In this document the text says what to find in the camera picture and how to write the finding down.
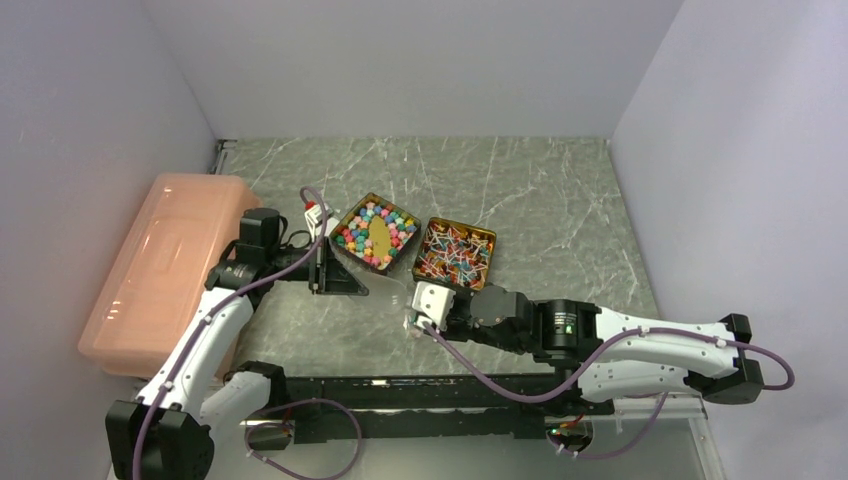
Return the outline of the clear plastic jar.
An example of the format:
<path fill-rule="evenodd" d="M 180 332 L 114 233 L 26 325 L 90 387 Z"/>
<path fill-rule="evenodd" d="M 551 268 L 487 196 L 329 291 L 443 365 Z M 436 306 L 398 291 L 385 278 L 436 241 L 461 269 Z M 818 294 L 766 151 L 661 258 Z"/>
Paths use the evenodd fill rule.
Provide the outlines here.
<path fill-rule="evenodd" d="M 406 308 L 404 311 L 403 327 L 410 338 L 421 338 L 426 331 L 422 330 L 418 325 L 419 312 Z"/>

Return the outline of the gold tin of star candies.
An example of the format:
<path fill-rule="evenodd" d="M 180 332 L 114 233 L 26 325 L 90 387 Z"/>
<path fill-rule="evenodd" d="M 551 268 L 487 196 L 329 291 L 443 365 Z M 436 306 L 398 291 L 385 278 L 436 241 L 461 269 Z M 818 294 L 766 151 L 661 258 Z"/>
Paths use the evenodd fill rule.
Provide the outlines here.
<path fill-rule="evenodd" d="M 387 275 L 414 250 L 422 231 L 419 218 L 369 192 L 341 218 L 329 240 L 332 247 L 360 267 Z"/>

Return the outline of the gold tin of lollipops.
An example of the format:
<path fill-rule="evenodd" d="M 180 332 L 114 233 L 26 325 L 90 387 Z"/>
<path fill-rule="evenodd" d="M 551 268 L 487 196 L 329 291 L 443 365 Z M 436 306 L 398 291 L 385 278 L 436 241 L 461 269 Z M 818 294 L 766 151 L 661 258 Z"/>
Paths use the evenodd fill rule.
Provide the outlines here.
<path fill-rule="evenodd" d="M 477 226 L 431 217 L 411 273 L 426 281 L 471 294 L 481 291 L 488 280 L 495 232 Z"/>

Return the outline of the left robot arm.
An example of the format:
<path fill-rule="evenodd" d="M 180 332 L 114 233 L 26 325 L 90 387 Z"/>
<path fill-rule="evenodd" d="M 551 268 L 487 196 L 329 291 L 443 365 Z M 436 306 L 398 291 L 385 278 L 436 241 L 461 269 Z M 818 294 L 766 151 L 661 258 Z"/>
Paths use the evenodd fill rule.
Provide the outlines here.
<path fill-rule="evenodd" d="M 307 419 L 323 406 L 354 416 L 334 400 L 294 398 L 283 368 L 261 361 L 241 364 L 216 393 L 207 392 L 230 344 L 275 282 L 306 282 L 318 295 L 367 294 L 345 267 L 332 263 L 332 208 L 308 202 L 304 219 L 311 241 L 294 248 L 282 242 L 287 221 L 277 210 L 244 212 L 237 238 L 209 271 L 198 310 L 164 365 L 133 399 L 114 402 L 106 415 L 116 478 L 204 479 L 225 437 L 253 415 L 263 428 L 300 407 Z"/>

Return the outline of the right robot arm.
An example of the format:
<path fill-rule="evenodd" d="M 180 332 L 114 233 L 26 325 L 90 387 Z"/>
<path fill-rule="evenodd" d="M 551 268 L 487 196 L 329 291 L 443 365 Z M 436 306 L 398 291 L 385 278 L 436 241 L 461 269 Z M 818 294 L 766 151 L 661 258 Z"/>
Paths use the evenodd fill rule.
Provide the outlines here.
<path fill-rule="evenodd" d="M 552 401 L 564 415 L 578 413 L 588 402 L 662 393 L 744 405 L 766 388 L 759 363 L 747 356 L 753 349 L 751 328 L 740 315 L 677 324 L 588 302 L 531 300 L 496 285 L 466 296 L 418 282 L 405 327 L 432 337 L 498 395 L 524 404 Z M 461 354 L 458 342 L 529 355 L 566 376 L 539 393 L 511 391 Z"/>

